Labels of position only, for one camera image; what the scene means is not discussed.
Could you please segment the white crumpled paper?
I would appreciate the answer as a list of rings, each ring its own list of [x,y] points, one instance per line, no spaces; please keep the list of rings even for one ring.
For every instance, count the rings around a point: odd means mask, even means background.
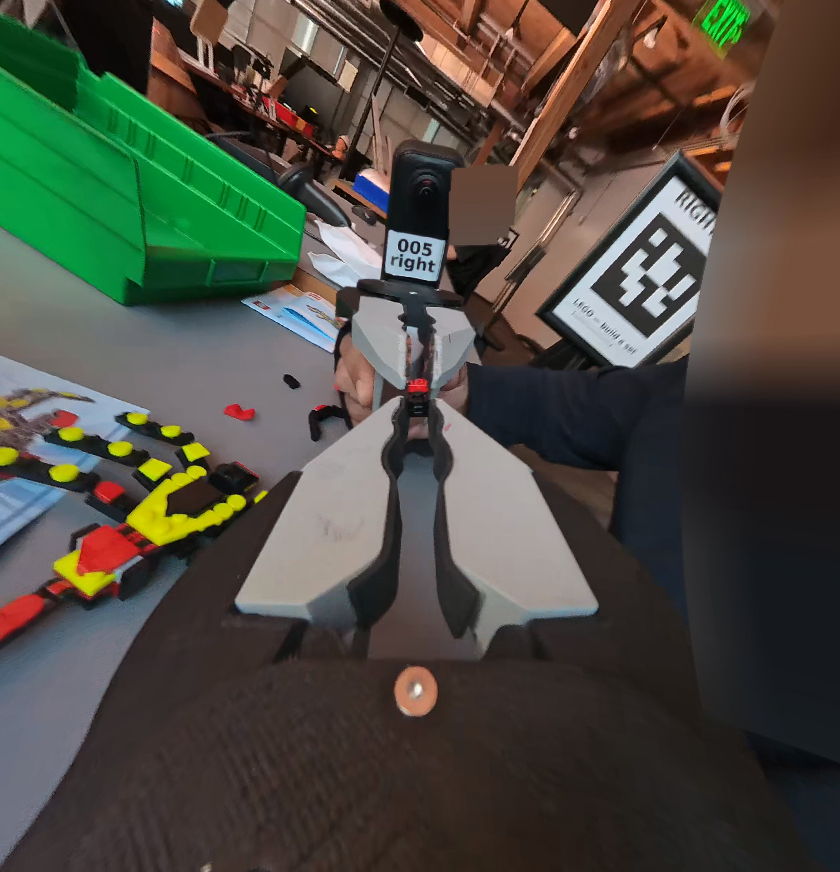
[[[352,226],[336,227],[314,220],[323,250],[310,251],[314,269],[335,287],[354,287],[361,280],[378,280],[382,275],[382,255],[367,243]]]

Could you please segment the framed marker sign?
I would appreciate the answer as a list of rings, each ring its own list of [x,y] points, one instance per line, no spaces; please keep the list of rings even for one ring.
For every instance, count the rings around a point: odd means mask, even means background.
[[[694,327],[721,188],[675,152],[536,316],[589,364],[658,363]]]

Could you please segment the white blue folded leaflet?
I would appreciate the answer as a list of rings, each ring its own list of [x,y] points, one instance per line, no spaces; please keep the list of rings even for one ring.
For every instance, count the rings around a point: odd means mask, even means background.
[[[335,305],[320,295],[287,283],[241,302],[324,352],[334,352],[342,319]]]

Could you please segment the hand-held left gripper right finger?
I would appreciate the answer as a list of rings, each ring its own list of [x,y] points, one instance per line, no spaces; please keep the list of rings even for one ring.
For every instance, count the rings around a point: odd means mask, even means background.
[[[454,638],[486,651],[503,627],[595,615],[599,603],[532,470],[430,401],[436,589]]]

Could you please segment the green exit sign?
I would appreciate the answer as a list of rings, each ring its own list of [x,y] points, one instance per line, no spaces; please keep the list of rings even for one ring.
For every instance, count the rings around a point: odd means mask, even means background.
[[[752,11],[742,1],[707,1],[695,15],[693,26],[723,57],[741,40],[751,19]]]

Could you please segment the black barcode scanner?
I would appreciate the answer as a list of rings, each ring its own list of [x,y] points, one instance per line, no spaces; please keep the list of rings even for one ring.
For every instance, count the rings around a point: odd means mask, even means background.
[[[351,220],[343,208],[313,177],[313,169],[307,164],[292,165],[281,173],[276,182],[285,193],[302,204],[307,212],[332,227],[349,228]]]

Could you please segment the black red lego leg piece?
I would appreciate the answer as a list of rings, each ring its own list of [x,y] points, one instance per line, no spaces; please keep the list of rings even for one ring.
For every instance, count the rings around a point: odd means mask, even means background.
[[[325,421],[337,419],[348,420],[348,414],[342,406],[337,405],[319,405],[311,409],[308,413],[308,426],[310,438],[313,442],[318,442],[322,437],[322,425]]]

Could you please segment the open lego instruction booklet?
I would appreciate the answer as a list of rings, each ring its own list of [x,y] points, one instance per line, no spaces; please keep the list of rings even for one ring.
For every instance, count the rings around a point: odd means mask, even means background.
[[[48,465],[72,464],[82,472],[99,463],[83,452],[44,441],[55,427],[78,426],[106,441],[129,430],[116,421],[125,411],[149,410],[0,356],[0,448],[26,452]],[[0,545],[61,499],[63,493],[0,474]]]

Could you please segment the person's right forearm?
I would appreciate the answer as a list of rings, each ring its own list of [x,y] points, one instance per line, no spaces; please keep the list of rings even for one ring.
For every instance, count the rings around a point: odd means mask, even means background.
[[[468,419],[499,444],[619,474],[676,464],[687,356],[636,368],[468,365]]]

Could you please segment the black yellow lego spider model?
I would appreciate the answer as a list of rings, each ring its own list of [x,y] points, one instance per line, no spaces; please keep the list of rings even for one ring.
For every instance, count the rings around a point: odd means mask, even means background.
[[[83,495],[88,507],[109,519],[75,530],[69,551],[53,563],[52,577],[0,608],[0,649],[65,604],[94,609],[109,599],[130,599],[147,586],[164,558],[191,561],[267,495],[259,476],[244,464],[211,467],[208,449],[179,426],[160,425],[139,411],[125,411],[115,420],[173,446],[179,468],[129,441],[107,441],[76,424],[48,421],[43,440],[130,468],[145,489],[140,499],[75,464],[46,463],[0,435],[0,483],[18,480]]]

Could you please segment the black lamp stand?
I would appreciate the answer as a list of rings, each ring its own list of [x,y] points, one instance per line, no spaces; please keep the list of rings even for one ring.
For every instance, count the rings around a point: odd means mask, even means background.
[[[360,118],[357,123],[355,135],[351,137],[350,145],[347,151],[347,156],[342,159],[339,169],[338,179],[348,180],[350,170],[356,168],[354,155],[357,153],[357,148],[360,142],[360,137],[363,134],[364,127],[368,120],[368,115],[372,111],[373,98],[376,96],[384,74],[388,70],[389,62],[392,58],[393,51],[398,44],[399,38],[404,35],[409,41],[417,44],[423,39],[423,31],[419,24],[414,20],[409,12],[403,6],[394,1],[378,2],[382,15],[389,21],[393,27],[393,32],[389,38],[385,54],[379,64],[375,79],[368,93],[367,99],[362,108]]]

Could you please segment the green storage bin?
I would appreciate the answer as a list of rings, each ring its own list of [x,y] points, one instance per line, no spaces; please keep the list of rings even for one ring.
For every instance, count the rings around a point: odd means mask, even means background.
[[[126,306],[293,278],[306,210],[79,50],[0,13],[0,227]]]

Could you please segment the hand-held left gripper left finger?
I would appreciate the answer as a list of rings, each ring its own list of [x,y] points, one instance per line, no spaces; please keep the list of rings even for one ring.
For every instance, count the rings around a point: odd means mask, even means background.
[[[401,471],[402,400],[393,398],[300,471],[237,610],[370,629],[397,594]]]

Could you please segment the dark flat device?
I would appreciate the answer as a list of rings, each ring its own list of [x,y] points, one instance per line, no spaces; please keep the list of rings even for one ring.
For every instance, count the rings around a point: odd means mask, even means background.
[[[244,143],[236,134],[213,133],[208,134],[205,138],[277,187],[281,186],[283,176],[291,178],[306,170],[305,164],[299,162],[290,165],[273,153]]]

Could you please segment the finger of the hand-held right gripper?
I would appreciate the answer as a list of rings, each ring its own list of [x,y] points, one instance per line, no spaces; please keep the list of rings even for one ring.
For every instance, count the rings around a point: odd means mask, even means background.
[[[425,373],[430,394],[458,374],[475,346],[476,332],[462,310],[426,310],[432,319]]]
[[[352,316],[353,343],[373,367],[372,409],[382,403],[384,385],[404,390],[414,377],[414,345],[403,303],[384,297],[360,297]]]

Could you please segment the person's right hand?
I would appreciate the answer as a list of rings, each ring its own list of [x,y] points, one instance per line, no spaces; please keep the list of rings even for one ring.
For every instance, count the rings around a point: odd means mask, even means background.
[[[355,348],[350,330],[339,339],[336,357],[334,383],[348,416],[348,426],[352,428],[372,414],[375,370]],[[467,414],[469,364],[463,365],[457,375],[447,382],[438,398],[461,415]]]

